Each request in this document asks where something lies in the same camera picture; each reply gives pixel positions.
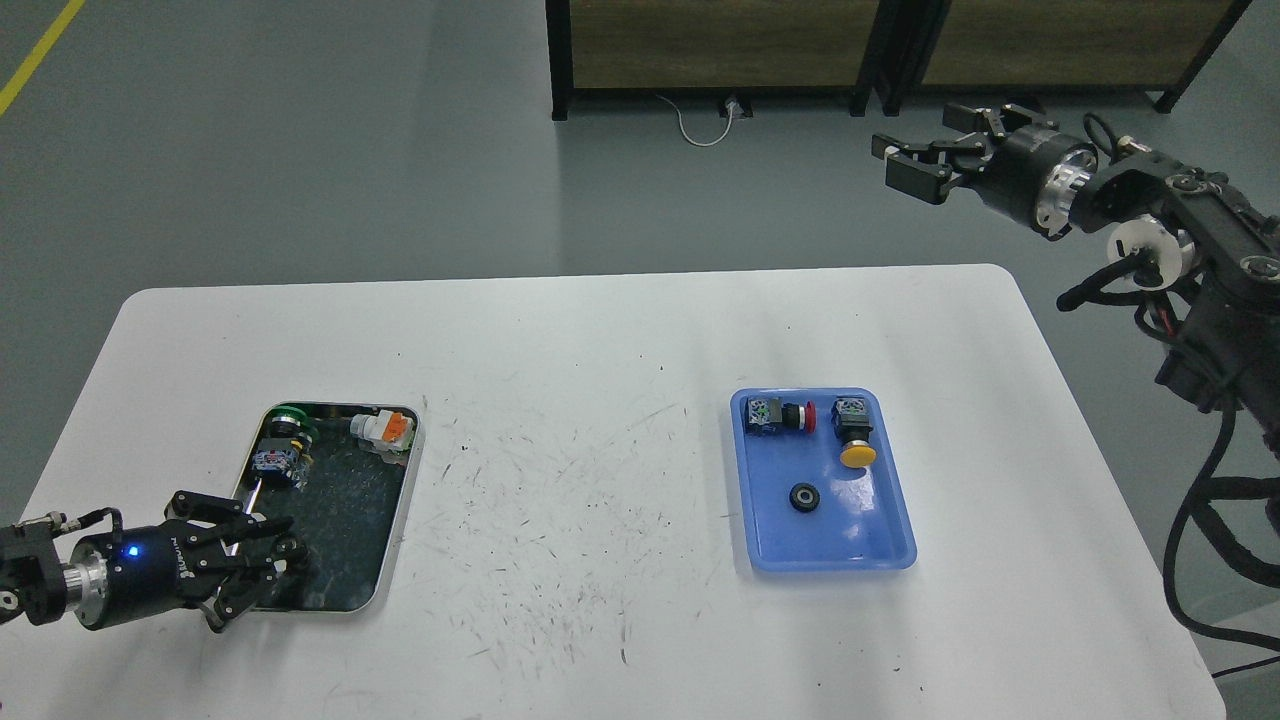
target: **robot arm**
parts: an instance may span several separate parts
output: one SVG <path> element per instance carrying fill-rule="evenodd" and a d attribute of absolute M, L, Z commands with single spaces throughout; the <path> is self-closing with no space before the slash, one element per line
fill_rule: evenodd
<path fill-rule="evenodd" d="M 1280 217 L 1262 217 L 1226 176 L 1116 138 L 1101 122 L 1107 138 L 1097 145 L 1016 105 L 947 105 L 943 124 L 968 135 L 928 145 L 873 137 L 886 184 L 936 205 L 969 187 L 1048 240 L 1120 223 L 1107 246 L 1112 264 L 1064 293 L 1059 309 L 1138 306 L 1139 322 L 1147 315 L 1169 346 L 1156 382 L 1202 413 L 1234 397 L 1280 457 Z M 1102 291 L 1123 278 L 1130 292 Z M 1189 305 L 1181 320 L 1170 292 Z"/>
<path fill-rule="evenodd" d="M 81 538 L 68 562 L 58 559 L 55 538 L 109 515 L 110 532 Z M 108 507 L 0 528 L 0 623 L 26 614 L 42 625 L 73 611 L 100 630 L 189 607 L 220 633 L 306 560 L 306 546 L 288 534 L 292 518 L 246 514 L 237 501 L 188 491 L 175 493 L 159 525 L 124 529 L 120 512 Z M 256 539 L 271 543 L 247 542 Z M 241 552 L 228 551 L 239 543 Z"/>

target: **scratch mark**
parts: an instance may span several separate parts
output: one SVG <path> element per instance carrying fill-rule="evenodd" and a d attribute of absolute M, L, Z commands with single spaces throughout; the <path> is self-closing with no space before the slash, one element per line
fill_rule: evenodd
<path fill-rule="evenodd" d="M 631 429 L 635 429 L 636 427 L 639 427 L 639 425 L 643 425 L 643 424 L 648 423 L 649 420 L 652 420 L 652 419 L 657 418 L 658 415 L 662 415 L 663 413 L 666 413 L 667 410 L 671 410 L 671 409 L 672 409 L 672 407 L 675 407 L 675 406 L 676 406 L 676 404 L 675 404 L 675 402 L 672 402 L 671 405 L 668 405 L 668 406 L 666 406 L 666 407 L 659 407 L 658 410 L 654 410 L 653 413 L 649 413 L 649 414 L 648 414 L 648 415 L 645 415 L 644 418 L 640 418 L 640 419 L 639 419 L 639 420 L 636 420 L 635 423 L 631 423 L 630 425 L 627 425 L 627 429 L 628 429 L 628 430 L 631 430 Z"/>

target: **white power cord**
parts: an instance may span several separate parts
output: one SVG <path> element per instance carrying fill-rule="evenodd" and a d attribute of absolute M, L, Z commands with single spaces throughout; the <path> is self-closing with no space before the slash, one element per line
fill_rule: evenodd
<path fill-rule="evenodd" d="M 685 142 L 692 145 L 694 147 L 710 147 L 712 145 L 716 145 L 717 142 L 728 137 L 728 131 L 730 128 L 733 127 L 733 115 L 740 111 L 737 100 L 730 99 L 727 102 L 724 102 L 724 115 L 728 118 L 728 122 L 724 123 L 724 132 L 722 132 L 719 137 L 717 137 L 710 142 L 698 142 L 696 140 L 689 137 L 689 133 L 685 132 L 685 118 L 684 115 L 680 114 L 680 106 L 677 106 L 675 102 L 672 102 L 671 100 L 668 100 L 662 95 L 658 95 L 657 97 L 658 100 L 662 100 L 663 102 L 671 105 L 676 110 L 676 123 L 680 124 L 680 135 L 685 136 Z"/>

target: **yellow floor line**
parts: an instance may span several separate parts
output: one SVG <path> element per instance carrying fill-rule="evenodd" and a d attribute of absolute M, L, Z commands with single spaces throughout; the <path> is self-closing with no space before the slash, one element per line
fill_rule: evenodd
<path fill-rule="evenodd" d="M 14 99 L 18 97 L 18 92 L 22 91 L 22 86 L 27 85 L 27 81 L 31 79 L 31 74 L 36 72 L 41 60 L 44 60 L 45 55 L 49 54 L 49 49 L 58 42 L 63 31 L 67 29 L 67 26 L 72 24 L 72 19 L 83 5 L 84 0 L 70 0 L 70 3 L 63 8 L 63 12 L 58 13 L 58 18 L 54 19 L 54 24 L 49 26 L 49 29 L 46 29 L 45 35 L 40 37 L 40 42 L 37 42 L 36 47 L 31 50 L 27 59 L 18 65 L 18 72 L 13 73 L 13 77 L 5 83 L 4 90 L 0 90 L 0 115 L 4 115 L 5 110 L 9 109 L 9 105 L 12 105 Z"/>

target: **white table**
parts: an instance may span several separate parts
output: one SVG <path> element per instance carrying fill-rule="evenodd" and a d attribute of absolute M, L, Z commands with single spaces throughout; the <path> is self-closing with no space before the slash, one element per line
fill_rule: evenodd
<path fill-rule="evenodd" d="M 751 386 L 877 393 L 913 568 L 753 571 Z M 15 620 L 3 717 L 1225 715 L 998 268 L 146 291 L 24 516 L 225 495 L 284 400 L 428 405 L 380 598 L 223 635 Z"/>

